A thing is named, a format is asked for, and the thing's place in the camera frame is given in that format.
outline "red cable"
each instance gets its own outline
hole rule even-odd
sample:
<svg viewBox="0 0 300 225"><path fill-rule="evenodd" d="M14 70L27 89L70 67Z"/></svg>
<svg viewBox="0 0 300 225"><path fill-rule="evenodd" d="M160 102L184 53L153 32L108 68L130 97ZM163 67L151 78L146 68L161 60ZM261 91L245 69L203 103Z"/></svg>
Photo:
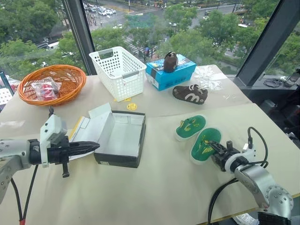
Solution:
<svg viewBox="0 0 300 225"><path fill-rule="evenodd" d="M25 225L25 219L20 220L20 225Z"/></svg>

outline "blue shoe box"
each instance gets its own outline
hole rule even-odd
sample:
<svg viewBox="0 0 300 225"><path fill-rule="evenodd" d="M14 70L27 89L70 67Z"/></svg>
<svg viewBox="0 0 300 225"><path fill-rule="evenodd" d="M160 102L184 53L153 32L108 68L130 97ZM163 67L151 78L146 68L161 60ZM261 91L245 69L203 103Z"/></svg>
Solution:
<svg viewBox="0 0 300 225"><path fill-rule="evenodd" d="M164 59L146 64L147 80L157 90L164 90L191 79L196 68L196 64L181 54L176 55L178 58L178 65L172 73L164 71Z"/></svg>

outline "white plastic basket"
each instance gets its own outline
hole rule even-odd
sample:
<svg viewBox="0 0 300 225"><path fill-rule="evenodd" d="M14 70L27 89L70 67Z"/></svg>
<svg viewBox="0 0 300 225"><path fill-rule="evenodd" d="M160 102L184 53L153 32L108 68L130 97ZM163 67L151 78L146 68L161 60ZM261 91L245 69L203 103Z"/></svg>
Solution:
<svg viewBox="0 0 300 225"><path fill-rule="evenodd" d="M102 59L100 55L109 54ZM89 54L102 83L119 102L143 92L146 65L122 47Z"/></svg>

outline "green slipper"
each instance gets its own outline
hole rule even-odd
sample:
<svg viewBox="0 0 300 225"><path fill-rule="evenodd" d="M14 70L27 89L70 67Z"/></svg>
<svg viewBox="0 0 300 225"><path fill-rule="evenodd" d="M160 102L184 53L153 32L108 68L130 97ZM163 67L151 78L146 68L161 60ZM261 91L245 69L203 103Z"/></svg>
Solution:
<svg viewBox="0 0 300 225"><path fill-rule="evenodd" d="M180 126L176 129L175 138L183 142L200 132L205 126L205 123L205 118L201 115L187 118L185 121L180 122Z"/></svg>
<svg viewBox="0 0 300 225"><path fill-rule="evenodd" d="M209 141L220 143L221 132L216 128L206 128L198 135L191 150L193 163L201 165L214 153L214 149L210 146Z"/></svg>

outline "open shoe box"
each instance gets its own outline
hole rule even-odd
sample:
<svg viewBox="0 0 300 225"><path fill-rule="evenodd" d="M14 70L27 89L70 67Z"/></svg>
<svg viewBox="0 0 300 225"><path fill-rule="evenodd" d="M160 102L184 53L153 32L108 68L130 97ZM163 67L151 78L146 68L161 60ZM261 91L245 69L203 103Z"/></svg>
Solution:
<svg viewBox="0 0 300 225"><path fill-rule="evenodd" d="M90 118L79 119L70 141L99 143L100 147L94 152L99 164L137 168L143 149L145 114L112 111L107 103L89 111L89 115Z"/></svg>

